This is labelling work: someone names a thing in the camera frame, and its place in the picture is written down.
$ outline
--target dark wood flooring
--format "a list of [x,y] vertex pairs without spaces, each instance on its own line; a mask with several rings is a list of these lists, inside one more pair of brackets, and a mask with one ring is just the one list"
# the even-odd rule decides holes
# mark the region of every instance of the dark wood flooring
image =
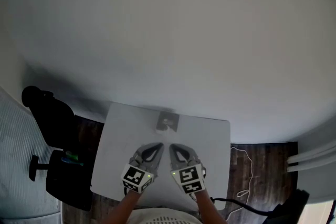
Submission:
[[[251,181],[251,192],[248,205],[262,210],[271,211],[278,204],[284,201],[297,188],[298,173],[287,173],[287,158],[298,154],[297,143],[281,144],[232,144],[240,150],[246,150],[253,161],[253,178]],[[238,198],[236,194],[248,189],[251,177],[250,160],[245,152],[231,150],[230,176],[227,191],[227,198],[246,202],[247,194]],[[228,214],[239,208],[238,205],[230,202],[222,214],[225,218]],[[256,215],[248,210],[242,209],[231,214],[229,223],[262,223],[266,217]]]
[[[86,146],[94,157],[103,124],[81,117],[77,117],[79,140]],[[287,173],[286,160],[297,154],[297,143],[281,144],[233,144],[232,146],[246,150],[253,160],[253,179],[248,204],[259,210],[273,210],[282,204],[296,189],[297,173]],[[234,198],[245,202],[247,195],[240,198],[236,194],[248,188],[250,179],[250,161],[244,152],[231,150],[230,176],[227,198]],[[118,204],[118,201],[93,194],[92,208],[89,212],[79,210],[63,204],[63,222],[65,224],[99,224],[101,220]],[[228,214],[239,208],[228,203],[221,214],[227,218]],[[231,214],[228,223],[262,223],[265,217],[256,215],[245,209]]]

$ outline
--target small object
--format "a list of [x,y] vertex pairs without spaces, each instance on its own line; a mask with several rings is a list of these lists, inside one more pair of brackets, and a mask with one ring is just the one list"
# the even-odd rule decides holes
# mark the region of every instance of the small object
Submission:
[[158,133],[162,133],[168,131],[169,129],[172,129],[174,132],[177,132],[179,119],[180,115],[178,114],[160,111],[159,118],[156,124],[156,131]]
[[74,161],[72,161],[72,160],[70,160],[69,158],[66,158],[66,157],[61,157],[61,161],[65,162],[65,163],[68,163],[68,164],[77,164],[77,165],[80,165],[80,166],[84,166],[84,163],[74,162]]
[[71,151],[65,151],[65,155],[67,155],[69,159],[78,161],[78,154],[74,154]]
[[205,189],[204,178],[206,169],[203,167],[196,152],[182,144],[171,144],[169,147],[171,174],[182,191],[192,194]]
[[142,193],[152,184],[157,177],[163,149],[162,143],[151,143],[139,147],[121,174],[124,187]]

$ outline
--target human arm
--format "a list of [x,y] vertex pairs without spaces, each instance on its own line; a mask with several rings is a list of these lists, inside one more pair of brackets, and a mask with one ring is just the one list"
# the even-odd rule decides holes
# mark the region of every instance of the human arm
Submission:
[[102,224],[126,224],[140,196],[141,194],[130,190]]
[[203,224],[227,224],[225,219],[217,211],[206,189],[194,194],[197,199],[197,205],[201,213]]

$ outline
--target white wall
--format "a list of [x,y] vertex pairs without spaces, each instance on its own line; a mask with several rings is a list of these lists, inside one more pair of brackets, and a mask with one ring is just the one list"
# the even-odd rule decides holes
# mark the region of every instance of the white wall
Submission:
[[0,24],[0,87],[21,102],[26,64]]
[[328,221],[333,201],[306,205],[298,224],[325,224]]
[[[336,140],[336,116],[299,137],[299,153]],[[309,202],[336,200],[336,163],[299,171],[298,188],[306,190]]]
[[336,0],[0,0],[15,46],[89,99],[292,140],[336,112]]

